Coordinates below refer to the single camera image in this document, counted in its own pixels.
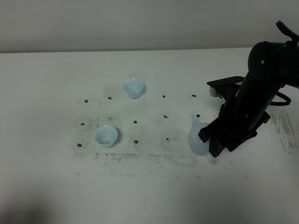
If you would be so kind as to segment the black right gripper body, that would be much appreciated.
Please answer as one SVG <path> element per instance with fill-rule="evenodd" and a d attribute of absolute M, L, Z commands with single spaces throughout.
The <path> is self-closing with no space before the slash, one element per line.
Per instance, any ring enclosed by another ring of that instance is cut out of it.
<path fill-rule="evenodd" d="M 225 99 L 218 118 L 224 121 L 224 138 L 232 152 L 246 140 L 256 136 L 256 129 L 269 120 L 264 112 L 269 105 L 269 94 L 265 82 L 250 76 L 230 77 L 210 81 L 218 94 Z"/>

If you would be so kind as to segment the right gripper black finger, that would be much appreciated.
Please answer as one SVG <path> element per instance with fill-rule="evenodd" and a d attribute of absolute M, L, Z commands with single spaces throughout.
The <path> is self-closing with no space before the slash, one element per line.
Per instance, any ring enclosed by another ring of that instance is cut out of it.
<path fill-rule="evenodd" d="M 216 118 L 208 126 L 202 128 L 198 134 L 203 142 L 210 140 L 212 143 L 216 140 L 223 140 L 224 138 L 224 121 L 220 118 Z"/>
<path fill-rule="evenodd" d="M 227 140 L 218 139 L 218 138 L 211 138 L 210 139 L 210 146 L 209 146 L 209 153 L 214 158 L 218 157 L 220 153 L 223 151 L 224 148 L 229 146 L 230 143 Z"/>

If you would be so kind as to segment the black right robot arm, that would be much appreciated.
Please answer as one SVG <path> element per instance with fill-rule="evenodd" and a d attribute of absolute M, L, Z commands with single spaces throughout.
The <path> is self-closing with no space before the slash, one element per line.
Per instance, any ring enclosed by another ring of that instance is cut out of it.
<path fill-rule="evenodd" d="M 299 36 L 282 21 L 276 22 L 285 43 L 259 42 L 248 57 L 246 77 L 228 77 L 207 84 L 223 97 L 218 118 L 202 128 L 198 136 L 210 142 L 209 153 L 218 157 L 223 149 L 234 151 L 257 135 L 257 129 L 270 119 L 269 105 L 285 106 L 291 100 L 279 90 L 285 85 L 299 86 Z"/>

